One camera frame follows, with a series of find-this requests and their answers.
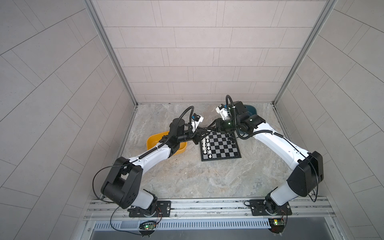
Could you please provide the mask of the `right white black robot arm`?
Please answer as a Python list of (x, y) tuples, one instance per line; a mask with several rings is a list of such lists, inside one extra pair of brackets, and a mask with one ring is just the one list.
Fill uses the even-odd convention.
[(324, 179), (323, 157), (308, 152), (276, 132), (262, 117), (252, 114), (241, 102), (221, 104), (216, 108), (220, 118), (214, 122), (220, 133), (235, 133), (241, 140), (254, 138), (273, 150), (292, 169), (291, 175), (265, 197), (262, 204), (266, 212), (276, 215), (281, 206), (296, 197), (318, 194)]

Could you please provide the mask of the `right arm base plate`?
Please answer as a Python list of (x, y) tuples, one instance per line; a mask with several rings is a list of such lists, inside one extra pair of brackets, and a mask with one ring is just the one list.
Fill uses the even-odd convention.
[[(264, 199), (253, 199), (245, 201), (244, 204), (246, 207), (251, 209), (253, 216), (273, 216), (267, 211), (267, 206), (264, 204), (264, 202)], [(282, 214), (291, 216), (293, 214), (289, 202), (282, 206), (275, 207), (275, 213), (275, 216), (281, 216)]]

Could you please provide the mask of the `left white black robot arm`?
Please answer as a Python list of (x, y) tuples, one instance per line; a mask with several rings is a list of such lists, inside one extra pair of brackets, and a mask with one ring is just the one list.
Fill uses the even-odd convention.
[(169, 133), (162, 136), (153, 148), (136, 157), (116, 159), (109, 166), (111, 170), (101, 186), (101, 194), (122, 209), (133, 206), (144, 215), (152, 216), (157, 210), (158, 198), (140, 189), (143, 174), (175, 155), (181, 143), (199, 143), (209, 133), (198, 126), (202, 120), (203, 117), (194, 114), (194, 107), (189, 106), (171, 122)]

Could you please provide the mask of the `black white chessboard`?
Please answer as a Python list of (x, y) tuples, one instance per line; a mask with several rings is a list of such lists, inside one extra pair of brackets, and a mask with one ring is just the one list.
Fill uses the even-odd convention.
[(200, 142), (200, 150), (202, 162), (242, 158), (236, 137), (232, 133), (210, 132)]

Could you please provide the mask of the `yellow plastic tray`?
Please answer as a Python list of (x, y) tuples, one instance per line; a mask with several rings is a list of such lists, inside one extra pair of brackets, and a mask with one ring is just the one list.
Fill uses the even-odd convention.
[[(164, 136), (168, 135), (168, 133), (169, 133), (169, 131), (166, 131), (166, 132), (162, 132), (162, 133), (158, 133), (158, 134), (150, 136), (147, 139), (147, 150), (150, 150), (153, 147), (155, 147)], [(184, 153), (186, 151), (186, 149), (187, 149), (187, 145), (188, 144), (186, 142), (185, 143), (180, 143), (180, 147), (174, 153), (174, 155), (178, 155), (178, 154)]]

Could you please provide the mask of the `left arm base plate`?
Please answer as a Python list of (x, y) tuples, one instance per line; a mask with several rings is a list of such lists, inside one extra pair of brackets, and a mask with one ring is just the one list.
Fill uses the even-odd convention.
[(156, 205), (151, 205), (148, 209), (133, 207), (128, 209), (130, 218), (152, 218), (169, 217), (171, 212), (171, 201), (157, 201)]

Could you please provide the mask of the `teal plastic bin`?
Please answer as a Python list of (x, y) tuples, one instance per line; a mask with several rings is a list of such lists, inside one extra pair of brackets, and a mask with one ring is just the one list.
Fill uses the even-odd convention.
[(244, 105), (245, 107), (245, 113), (247, 113), (249, 116), (257, 115), (257, 110), (254, 106), (251, 105)]

